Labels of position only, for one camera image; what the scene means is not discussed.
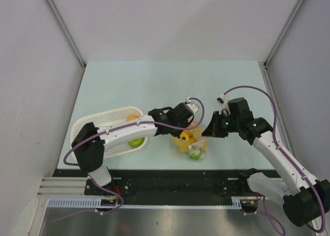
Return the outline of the yellow fake bell pepper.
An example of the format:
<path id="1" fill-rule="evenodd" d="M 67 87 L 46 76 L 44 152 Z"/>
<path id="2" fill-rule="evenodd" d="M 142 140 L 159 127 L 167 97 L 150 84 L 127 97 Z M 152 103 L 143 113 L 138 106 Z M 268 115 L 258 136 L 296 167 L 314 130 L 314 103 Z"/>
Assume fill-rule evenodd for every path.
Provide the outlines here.
<path id="1" fill-rule="evenodd" d="M 189 144 L 193 144 L 196 142 L 195 137 L 190 131 L 183 131 L 180 135 L 180 139 L 185 142 L 188 142 Z"/>

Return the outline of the clear zip top bag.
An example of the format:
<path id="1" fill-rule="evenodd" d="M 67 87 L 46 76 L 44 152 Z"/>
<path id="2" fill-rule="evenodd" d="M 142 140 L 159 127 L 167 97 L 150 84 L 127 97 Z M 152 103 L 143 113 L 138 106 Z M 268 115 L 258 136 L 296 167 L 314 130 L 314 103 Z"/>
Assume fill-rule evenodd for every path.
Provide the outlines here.
<path id="1" fill-rule="evenodd" d="M 204 129 L 204 124 L 200 124 L 193 130 L 183 131 L 179 137 L 170 135 L 174 152 L 190 160 L 203 160 L 208 148 L 207 138 L 202 136 Z"/>

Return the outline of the orange fake fruit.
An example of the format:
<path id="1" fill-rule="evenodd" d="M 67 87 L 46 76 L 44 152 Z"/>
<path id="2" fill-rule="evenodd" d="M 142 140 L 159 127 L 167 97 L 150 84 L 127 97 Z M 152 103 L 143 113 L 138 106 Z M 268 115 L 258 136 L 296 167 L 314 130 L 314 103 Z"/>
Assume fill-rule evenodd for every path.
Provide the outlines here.
<path id="1" fill-rule="evenodd" d="M 126 121 L 129 122 L 129 121 L 136 120 L 136 119 L 138 119 L 138 118 L 139 118 L 138 115 L 133 114 L 133 115 L 130 115 L 130 116 L 127 118 Z"/>

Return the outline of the green fake apple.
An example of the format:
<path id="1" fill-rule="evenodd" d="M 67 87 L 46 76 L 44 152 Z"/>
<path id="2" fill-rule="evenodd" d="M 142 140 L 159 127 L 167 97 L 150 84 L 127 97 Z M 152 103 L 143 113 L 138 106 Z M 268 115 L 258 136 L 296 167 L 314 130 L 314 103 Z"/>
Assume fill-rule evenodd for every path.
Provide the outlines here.
<path id="1" fill-rule="evenodd" d="M 132 148 L 140 147 L 145 141 L 145 138 L 134 139 L 128 142 L 128 145 Z"/>

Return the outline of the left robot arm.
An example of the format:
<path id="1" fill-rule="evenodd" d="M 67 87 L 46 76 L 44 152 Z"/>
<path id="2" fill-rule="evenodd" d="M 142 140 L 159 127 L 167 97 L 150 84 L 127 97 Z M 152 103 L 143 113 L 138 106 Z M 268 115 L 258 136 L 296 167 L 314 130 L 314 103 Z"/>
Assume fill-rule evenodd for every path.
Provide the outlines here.
<path id="1" fill-rule="evenodd" d="M 108 168 L 103 165 L 104 154 L 115 146 L 132 140 L 170 134 L 179 137 L 194 119 L 199 107 L 183 102 L 176 107 L 153 109 L 135 120 L 113 126 L 85 124 L 71 147 L 80 170 L 96 182 L 96 189 L 107 195 L 113 191 Z"/>

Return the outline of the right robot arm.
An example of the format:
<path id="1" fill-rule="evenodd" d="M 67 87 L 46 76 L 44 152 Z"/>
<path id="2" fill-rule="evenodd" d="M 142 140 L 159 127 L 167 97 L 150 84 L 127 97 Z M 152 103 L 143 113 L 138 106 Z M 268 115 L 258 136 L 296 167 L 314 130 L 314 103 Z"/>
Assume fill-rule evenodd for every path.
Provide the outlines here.
<path id="1" fill-rule="evenodd" d="M 287 218 L 301 227 L 329 212 L 329 181 L 320 181 L 304 168 L 276 139 L 273 127 L 262 117 L 255 118 L 247 101 L 241 98 L 217 99 L 221 110 L 212 114 L 202 133 L 205 137 L 226 138 L 237 133 L 257 149 L 274 167 L 282 182 L 268 178 L 255 168 L 240 174 L 238 190 L 265 195 L 283 208 Z"/>

